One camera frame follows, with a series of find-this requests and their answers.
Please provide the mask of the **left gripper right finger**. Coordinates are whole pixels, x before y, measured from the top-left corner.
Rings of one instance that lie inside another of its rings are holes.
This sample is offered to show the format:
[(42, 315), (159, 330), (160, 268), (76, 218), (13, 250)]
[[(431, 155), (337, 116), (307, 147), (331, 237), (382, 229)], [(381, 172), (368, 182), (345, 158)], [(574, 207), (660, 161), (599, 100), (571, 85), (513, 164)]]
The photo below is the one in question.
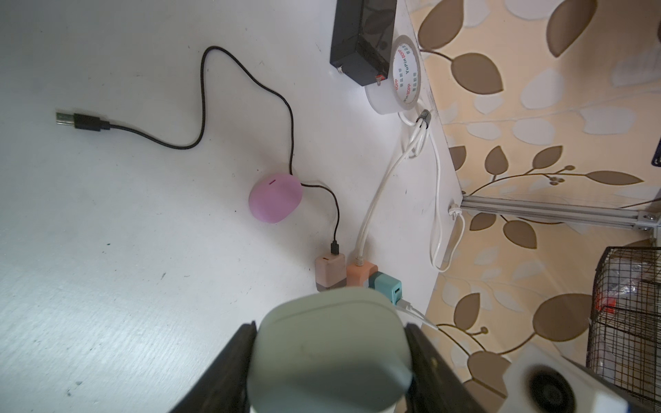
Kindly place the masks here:
[(485, 412), (417, 325), (407, 324), (405, 333), (412, 371), (406, 393), (408, 412)]

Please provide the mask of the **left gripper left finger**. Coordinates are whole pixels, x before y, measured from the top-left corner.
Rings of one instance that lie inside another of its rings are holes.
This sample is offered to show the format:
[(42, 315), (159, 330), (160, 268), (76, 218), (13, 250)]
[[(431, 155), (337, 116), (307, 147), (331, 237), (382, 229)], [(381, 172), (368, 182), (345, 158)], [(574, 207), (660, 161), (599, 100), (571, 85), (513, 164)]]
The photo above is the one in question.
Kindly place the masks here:
[(241, 325), (170, 412), (250, 412), (247, 379), (257, 334), (255, 322)]

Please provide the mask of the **mint earbud case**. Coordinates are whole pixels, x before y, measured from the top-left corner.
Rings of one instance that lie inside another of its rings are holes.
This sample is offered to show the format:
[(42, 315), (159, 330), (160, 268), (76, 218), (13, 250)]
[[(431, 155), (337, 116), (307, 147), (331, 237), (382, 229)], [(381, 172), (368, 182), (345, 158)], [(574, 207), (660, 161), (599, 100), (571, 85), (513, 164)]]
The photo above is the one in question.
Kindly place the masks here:
[(287, 302), (264, 317), (247, 395), (256, 412), (382, 412), (412, 378), (394, 305), (372, 289), (346, 287)]

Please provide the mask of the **teal charger plug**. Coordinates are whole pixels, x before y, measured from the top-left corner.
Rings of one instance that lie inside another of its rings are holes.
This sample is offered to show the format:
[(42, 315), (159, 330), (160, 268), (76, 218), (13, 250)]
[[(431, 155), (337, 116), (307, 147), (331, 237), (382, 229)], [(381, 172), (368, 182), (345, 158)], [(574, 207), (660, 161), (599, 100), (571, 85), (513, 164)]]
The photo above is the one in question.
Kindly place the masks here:
[(402, 282), (380, 271), (368, 278), (368, 287), (383, 294), (393, 305), (397, 305), (403, 297)]

